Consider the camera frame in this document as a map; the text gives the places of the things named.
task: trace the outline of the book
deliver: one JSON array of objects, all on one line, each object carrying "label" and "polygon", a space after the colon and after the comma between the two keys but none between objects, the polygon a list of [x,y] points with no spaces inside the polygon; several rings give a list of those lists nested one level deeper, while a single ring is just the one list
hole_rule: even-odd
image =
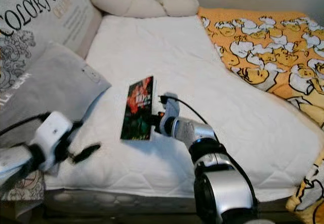
[{"label": "book", "polygon": [[121,139],[149,140],[151,126],[144,121],[152,114],[153,76],[130,85]]}]

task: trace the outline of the white mattress pad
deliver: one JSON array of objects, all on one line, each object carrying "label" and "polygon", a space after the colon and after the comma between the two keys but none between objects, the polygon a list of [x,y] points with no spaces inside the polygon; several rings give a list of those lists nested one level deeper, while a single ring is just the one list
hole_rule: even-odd
[{"label": "white mattress pad", "polygon": [[[287,102],[229,72],[198,17],[135,19],[105,16],[87,57],[112,87],[70,146],[101,148],[87,160],[65,161],[47,190],[82,189],[193,198],[193,164],[185,145],[155,132],[150,141],[121,141],[130,84],[153,75],[157,94],[178,94],[214,128],[243,167],[260,201],[291,195],[322,148],[324,133]],[[154,98],[153,112],[163,110]],[[180,116],[199,121],[181,106]]]}]

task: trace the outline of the black cable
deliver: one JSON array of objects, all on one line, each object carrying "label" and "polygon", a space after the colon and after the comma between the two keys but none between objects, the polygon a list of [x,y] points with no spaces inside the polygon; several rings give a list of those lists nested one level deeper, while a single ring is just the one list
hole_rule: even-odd
[{"label": "black cable", "polygon": [[36,116],[32,116],[30,118],[27,118],[27,119],[24,119],[24,120],[21,120],[11,126],[9,126],[8,128],[0,131],[0,136],[4,135],[5,133],[9,132],[10,130],[13,130],[14,128],[17,128],[23,124],[26,124],[30,121],[33,121],[33,120],[36,120],[36,119],[40,119],[41,121],[45,121],[45,119],[50,115],[51,113],[50,112],[47,112],[47,113],[44,113],[44,114],[39,114],[39,115],[36,115]]},{"label": "black cable", "polygon": [[[173,96],[165,96],[165,95],[163,95],[163,96],[159,96],[159,97],[161,98],[161,102],[163,104],[166,104],[168,99],[173,99],[175,101],[181,102],[182,104],[184,104],[185,106],[187,106],[190,110],[192,110],[205,124],[209,125],[207,123],[207,121],[199,113],[197,113],[196,110],[194,110],[191,106],[189,106],[186,102],[184,102],[184,101],[182,101],[182,100],[180,100],[180,99],[178,99],[176,97],[173,97]],[[216,141],[218,143],[220,143],[215,132],[214,132],[214,136],[216,138]],[[248,185],[250,187],[250,190],[251,190],[251,194],[252,194],[252,198],[253,198],[253,203],[256,206],[258,204],[258,200],[257,200],[257,198],[255,196],[254,189],[253,189],[253,186],[252,186],[252,183],[251,183],[249,177],[244,172],[243,168],[241,168],[241,166],[236,162],[236,160],[234,160],[234,158],[229,153],[227,153],[227,155],[228,155],[229,159],[231,160],[231,162],[233,163],[233,165],[237,168],[237,170],[240,172],[240,174],[247,181],[247,183],[248,183]]]},{"label": "black cable", "polygon": [[[179,98],[177,98],[177,97],[173,97],[173,96],[165,96],[165,95],[163,95],[163,96],[159,96],[160,98],[161,98],[161,102],[163,103],[163,104],[166,104],[167,103],[167,100],[168,99],[173,99],[173,100],[175,100],[175,101],[178,101],[178,102],[180,102],[180,103],[182,103],[182,104],[184,104],[186,107],[188,107],[191,111],[193,111],[202,121],[203,121],[203,123],[204,124],[207,124],[207,125],[210,125],[209,123],[207,123],[207,121],[199,114],[199,113],[197,113],[197,111],[195,110],[195,109],[193,109],[191,106],[189,106],[186,102],[184,102],[184,101],[182,101],[182,100],[180,100]],[[219,140],[218,140],[218,137],[217,137],[217,135],[216,135],[216,133],[214,132],[214,137],[216,138],[216,141],[217,142],[219,142]]]}]

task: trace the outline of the white bolster cushion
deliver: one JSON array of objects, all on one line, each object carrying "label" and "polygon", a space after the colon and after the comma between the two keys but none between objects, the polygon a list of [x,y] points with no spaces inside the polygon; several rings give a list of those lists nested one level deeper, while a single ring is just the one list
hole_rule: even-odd
[{"label": "white bolster cushion", "polygon": [[191,16],[198,12],[198,0],[91,0],[97,8],[117,16],[149,18]]}]

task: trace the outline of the orange duck blanket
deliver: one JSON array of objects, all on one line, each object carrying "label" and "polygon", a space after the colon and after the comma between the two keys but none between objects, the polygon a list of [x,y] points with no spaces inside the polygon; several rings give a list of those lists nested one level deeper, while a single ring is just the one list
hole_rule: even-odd
[{"label": "orange duck blanket", "polygon": [[[324,27],[302,13],[200,8],[225,66],[297,107],[324,129]],[[324,150],[286,208],[324,224]]]}]

